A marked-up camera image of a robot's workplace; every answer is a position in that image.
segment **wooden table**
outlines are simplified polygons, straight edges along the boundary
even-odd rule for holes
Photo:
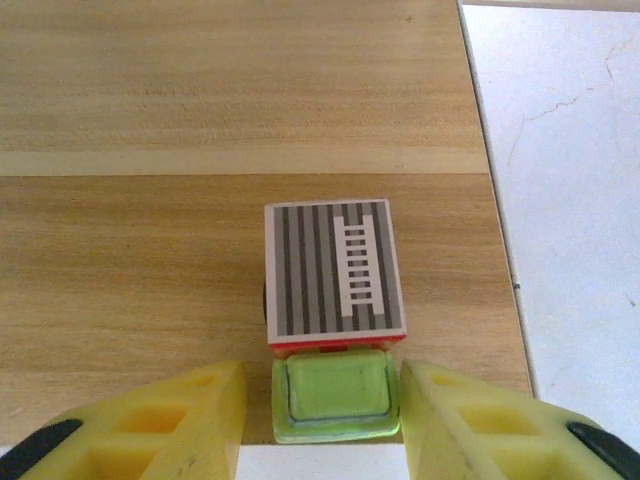
[[[276,201],[390,198],[394,357],[528,390],[453,0],[9,0],[0,19],[0,444],[228,358],[245,443],[272,442]]]

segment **striped box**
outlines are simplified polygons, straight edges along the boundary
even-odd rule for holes
[[[406,336],[387,200],[265,207],[269,344],[298,350]]]

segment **green block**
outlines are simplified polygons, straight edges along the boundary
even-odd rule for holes
[[[291,416],[296,420],[384,415],[389,411],[386,356],[296,355],[287,362]]]
[[[273,363],[273,428],[279,443],[393,435],[398,381],[380,350],[294,355]]]

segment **white floor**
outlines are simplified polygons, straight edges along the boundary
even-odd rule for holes
[[[640,14],[464,13],[536,394],[640,450]],[[237,478],[408,473],[401,445],[245,446]]]

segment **ladder graphic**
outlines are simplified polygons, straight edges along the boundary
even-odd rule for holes
[[[354,305],[372,305],[374,315],[384,314],[373,216],[363,215],[362,225],[345,225],[344,217],[333,217],[333,229],[342,316],[353,316]]]

